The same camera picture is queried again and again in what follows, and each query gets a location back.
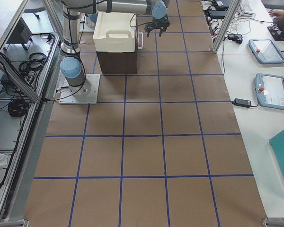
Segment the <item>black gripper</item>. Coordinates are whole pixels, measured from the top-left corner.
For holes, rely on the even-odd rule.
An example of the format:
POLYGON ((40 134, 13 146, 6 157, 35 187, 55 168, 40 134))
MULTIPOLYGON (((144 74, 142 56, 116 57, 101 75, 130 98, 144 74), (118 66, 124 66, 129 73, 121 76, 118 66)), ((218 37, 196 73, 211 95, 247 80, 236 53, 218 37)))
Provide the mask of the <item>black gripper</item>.
POLYGON ((144 27, 144 31, 146 36, 149 37, 150 32, 154 29, 160 29, 159 37, 162 36, 164 32, 166 32, 167 28, 169 27, 169 18, 168 15, 165 14, 163 18, 155 19, 153 18, 151 23, 146 23, 144 27))

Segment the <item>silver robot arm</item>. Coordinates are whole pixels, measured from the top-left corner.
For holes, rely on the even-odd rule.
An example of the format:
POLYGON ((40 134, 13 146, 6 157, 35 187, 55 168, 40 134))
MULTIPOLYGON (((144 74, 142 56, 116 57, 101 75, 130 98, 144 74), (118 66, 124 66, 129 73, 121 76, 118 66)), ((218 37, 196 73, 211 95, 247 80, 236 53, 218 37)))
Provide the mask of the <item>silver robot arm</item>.
POLYGON ((160 30, 166 32, 170 25, 167 9, 168 0, 62 0, 63 5, 63 42, 61 51, 65 58, 60 63, 60 70, 69 84, 70 96, 85 95, 90 91, 85 68, 80 59, 79 26, 81 13, 131 13, 151 15, 152 21, 144 23, 145 32, 160 30))

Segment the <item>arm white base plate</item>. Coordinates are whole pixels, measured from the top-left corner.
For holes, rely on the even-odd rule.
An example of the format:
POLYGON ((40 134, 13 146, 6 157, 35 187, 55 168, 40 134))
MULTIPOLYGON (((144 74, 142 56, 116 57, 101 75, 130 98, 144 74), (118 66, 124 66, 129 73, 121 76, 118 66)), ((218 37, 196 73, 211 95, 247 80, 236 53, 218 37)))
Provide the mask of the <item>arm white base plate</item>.
POLYGON ((60 104, 67 105, 96 104, 99 83, 100 74, 87 74, 83 88, 78 91, 79 87, 70 87, 65 79, 63 86, 67 88, 61 90, 61 95, 58 101, 60 104))

